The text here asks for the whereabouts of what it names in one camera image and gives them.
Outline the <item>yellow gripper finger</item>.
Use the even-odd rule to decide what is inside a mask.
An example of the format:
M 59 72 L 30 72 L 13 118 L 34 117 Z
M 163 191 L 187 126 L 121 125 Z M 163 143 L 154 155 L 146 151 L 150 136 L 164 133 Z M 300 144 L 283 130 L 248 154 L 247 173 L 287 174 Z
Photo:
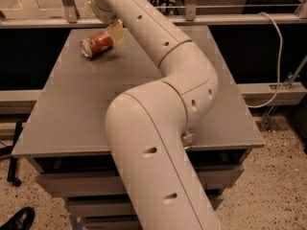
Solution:
M 124 34 L 124 28 L 123 28 L 123 23 L 118 20 L 114 23 L 111 23 L 107 28 L 106 28 L 108 34 L 113 40 L 113 44 L 120 48 L 125 45 L 125 34 Z

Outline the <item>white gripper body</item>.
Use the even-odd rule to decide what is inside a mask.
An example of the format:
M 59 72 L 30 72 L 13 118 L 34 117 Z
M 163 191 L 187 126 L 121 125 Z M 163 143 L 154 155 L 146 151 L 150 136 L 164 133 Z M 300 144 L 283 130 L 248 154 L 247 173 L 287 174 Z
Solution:
M 89 0 L 89 5 L 95 16 L 104 24 L 112 24 L 118 20 L 115 12 L 105 0 Z

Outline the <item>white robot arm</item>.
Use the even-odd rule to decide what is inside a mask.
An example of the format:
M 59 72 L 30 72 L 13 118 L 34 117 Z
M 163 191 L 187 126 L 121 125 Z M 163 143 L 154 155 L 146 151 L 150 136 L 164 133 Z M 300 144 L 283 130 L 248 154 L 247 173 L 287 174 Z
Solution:
M 210 60 L 147 0 L 92 2 L 124 23 L 162 75 L 106 112 L 111 155 L 143 230 L 222 230 L 181 142 L 216 99 Z

